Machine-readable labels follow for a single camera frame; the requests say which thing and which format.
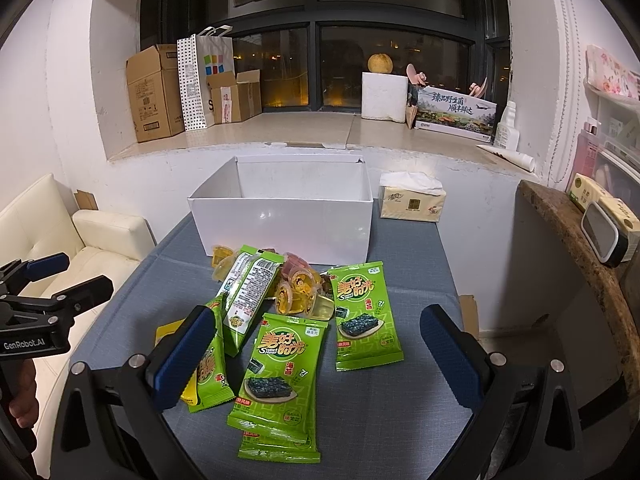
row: yellow fruit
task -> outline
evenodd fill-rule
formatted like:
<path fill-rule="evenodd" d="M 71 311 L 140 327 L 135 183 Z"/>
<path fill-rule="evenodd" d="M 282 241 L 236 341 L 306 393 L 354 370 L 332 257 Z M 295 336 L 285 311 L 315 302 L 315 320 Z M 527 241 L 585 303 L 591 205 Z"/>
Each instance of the yellow fruit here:
<path fill-rule="evenodd" d="M 377 74 L 391 74 L 394 69 L 394 62 L 387 54 L 374 54 L 367 63 L 370 72 Z"/>

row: white leather sofa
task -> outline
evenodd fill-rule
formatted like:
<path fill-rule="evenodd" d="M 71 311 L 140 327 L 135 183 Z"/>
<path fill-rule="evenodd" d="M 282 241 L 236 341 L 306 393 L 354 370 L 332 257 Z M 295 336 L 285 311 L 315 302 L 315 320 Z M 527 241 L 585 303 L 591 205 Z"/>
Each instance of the white leather sofa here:
<path fill-rule="evenodd" d="M 153 246 L 145 219 L 139 216 L 80 210 L 70 217 L 52 174 L 41 178 L 0 212 L 0 265 L 16 258 L 38 259 L 61 252 L 71 260 L 65 272 L 30 283 L 23 296 L 50 298 L 101 274 L 110 278 L 114 290 L 118 290 Z M 34 428 L 38 447 L 33 456 L 39 474 L 46 478 L 71 353 L 105 305 L 76 317 L 69 333 L 70 352 L 34 361 L 40 418 Z"/>

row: window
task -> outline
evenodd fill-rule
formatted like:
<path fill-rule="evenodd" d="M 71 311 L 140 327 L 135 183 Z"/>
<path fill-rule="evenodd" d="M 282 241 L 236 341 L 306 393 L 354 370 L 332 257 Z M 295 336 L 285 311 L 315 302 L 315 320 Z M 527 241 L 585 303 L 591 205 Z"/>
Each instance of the window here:
<path fill-rule="evenodd" d="M 236 70 L 261 70 L 269 110 L 359 110 L 372 54 L 394 74 L 414 66 L 432 86 L 506 103 L 507 0 L 142 0 L 141 48 L 232 25 Z"/>

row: shopping bag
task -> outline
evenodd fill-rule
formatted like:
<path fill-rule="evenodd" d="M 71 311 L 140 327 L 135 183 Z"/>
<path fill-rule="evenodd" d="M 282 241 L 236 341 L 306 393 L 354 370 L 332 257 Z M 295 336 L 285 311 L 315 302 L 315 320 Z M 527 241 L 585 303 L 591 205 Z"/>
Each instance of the shopping bag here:
<path fill-rule="evenodd" d="M 198 130 L 214 124 L 209 107 L 207 75 L 221 72 L 236 73 L 234 47 L 224 35 L 232 27 L 207 27 L 199 34 L 178 40 L 178 78 L 184 129 Z"/>

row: bag handle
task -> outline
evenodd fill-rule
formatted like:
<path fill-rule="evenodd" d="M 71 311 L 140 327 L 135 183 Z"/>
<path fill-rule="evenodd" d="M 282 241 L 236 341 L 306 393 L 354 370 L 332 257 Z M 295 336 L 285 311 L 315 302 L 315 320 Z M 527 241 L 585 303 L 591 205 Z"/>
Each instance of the bag handle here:
<path fill-rule="evenodd" d="M 232 25 L 220 25 L 219 27 L 206 27 L 198 36 L 224 36 L 234 30 Z"/>

